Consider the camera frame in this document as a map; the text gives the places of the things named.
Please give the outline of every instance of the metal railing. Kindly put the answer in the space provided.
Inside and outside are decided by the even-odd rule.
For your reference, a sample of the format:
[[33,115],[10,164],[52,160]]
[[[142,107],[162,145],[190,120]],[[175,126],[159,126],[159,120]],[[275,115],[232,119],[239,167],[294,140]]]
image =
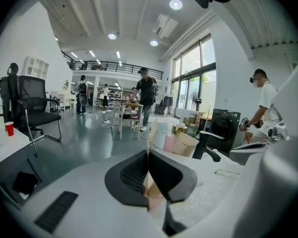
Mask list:
[[[127,74],[138,75],[138,71],[142,68],[132,64],[122,63],[121,66],[118,62],[112,61],[74,61],[70,56],[62,51],[65,61],[72,70],[106,70],[114,72],[122,72]],[[163,72],[160,70],[147,68],[149,76],[155,79],[162,79]]]

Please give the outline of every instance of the air conditioner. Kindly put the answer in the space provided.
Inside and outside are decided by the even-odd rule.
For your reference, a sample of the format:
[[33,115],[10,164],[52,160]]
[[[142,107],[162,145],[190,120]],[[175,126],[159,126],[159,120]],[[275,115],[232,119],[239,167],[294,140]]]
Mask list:
[[174,19],[164,14],[160,14],[155,23],[153,32],[155,35],[159,36],[160,39],[168,38],[177,25],[178,22]]

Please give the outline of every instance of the recessed light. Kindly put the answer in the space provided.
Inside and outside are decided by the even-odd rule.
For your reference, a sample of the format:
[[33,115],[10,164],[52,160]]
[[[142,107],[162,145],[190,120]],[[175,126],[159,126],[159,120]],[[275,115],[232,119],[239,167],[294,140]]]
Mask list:
[[180,0],[172,0],[169,5],[174,10],[180,10],[182,9],[182,6],[183,6]]
[[156,47],[156,46],[158,46],[158,41],[150,41],[150,45],[151,46],[154,46],[154,47]]
[[108,38],[111,40],[115,40],[116,39],[116,35],[115,34],[109,34]]

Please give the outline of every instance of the sneaker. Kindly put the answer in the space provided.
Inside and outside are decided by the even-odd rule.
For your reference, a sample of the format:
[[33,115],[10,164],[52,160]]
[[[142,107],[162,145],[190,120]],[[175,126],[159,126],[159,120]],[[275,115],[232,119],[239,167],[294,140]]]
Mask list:
[[146,130],[147,130],[147,126],[142,126],[142,127],[140,128],[140,130],[141,130],[141,131],[146,131]]

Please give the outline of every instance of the red cup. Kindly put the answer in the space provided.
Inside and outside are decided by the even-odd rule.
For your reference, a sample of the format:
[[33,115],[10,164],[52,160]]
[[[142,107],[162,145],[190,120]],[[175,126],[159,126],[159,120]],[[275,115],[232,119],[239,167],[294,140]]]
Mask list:
[[5,124],[5,129],[8,132],[8,136],[11,137],[14,135],[14,130],[13,130],[13,122],[12,121],[8,121]]

